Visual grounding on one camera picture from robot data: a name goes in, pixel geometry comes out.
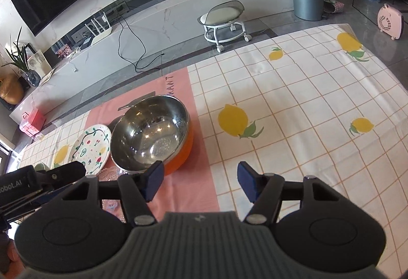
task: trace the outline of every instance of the lemon print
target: lemon print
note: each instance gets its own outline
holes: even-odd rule
[[[346,51],[350,56],[356,58],[357,61],[368,61],[360,59],[364,56],[365,51],[359,51],[362,48],[362,44],[349,33],[341,33],[337,35],[337,42],[339,42],[341,48]]]
[[[54,159],[54,168],[61,166],[65,157],[68,154],[68,148],[69,148],[69,145],[66,144],[61,149],[58,150],[57,154],[55,155],[55,159]]]
[[[367,118],[357,118],[352,121],[350,124],[350,133],[354,136],[353,133],[368,133],[374,128],[374,125]]]
[[[269,54],[269,60],[278,60],[283,57],[283,51],[278,48],[272,48],[272,52]]]
[[[218,124],[224,132],[239,138],[255,138],[264,131],[262,127],[260,132],[256,133],[255,121],[248,126],[248,116],[245,111],[230,104],[226,104],[218,114]]]

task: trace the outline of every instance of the gold vase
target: gold vase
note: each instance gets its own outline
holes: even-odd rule
[[[0,97],[9,104],[19,104],[24,97],[24,90],[14,73],[1,79]]]

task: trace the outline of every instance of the table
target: table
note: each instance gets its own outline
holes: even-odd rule
[[[152,91],[179,98],[195,131],[188,161],[149,204],[159,219],[230,210],[244,218],[251,203],[236,169],[246,161],[286,180],[322,179],[384,227],[379,268],[391,278],[408,268],[408,94],[348,25],[249,44],[149,82],[30,145],[22,165],[53,164],[84,128],[109,124],[120,106]],[[285,201],[280,218],[297,208]]]

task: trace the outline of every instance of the pink storage box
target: pink storage box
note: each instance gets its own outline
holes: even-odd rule
[[[44,126],[45,117],[42,115],[38,109],[33,109],[30,114],[25,112],[23,114],[23,120],[20,124],[20,130],[33,137],[35,134],[39,133]]]

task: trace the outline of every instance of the ceramic plate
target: ceramic plate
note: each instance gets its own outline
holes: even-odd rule
[[[75,141],[69,154],[69,161],[84,164],[86,175],[98,174],[109,158],[111,131],[105,125],[93,125]]]

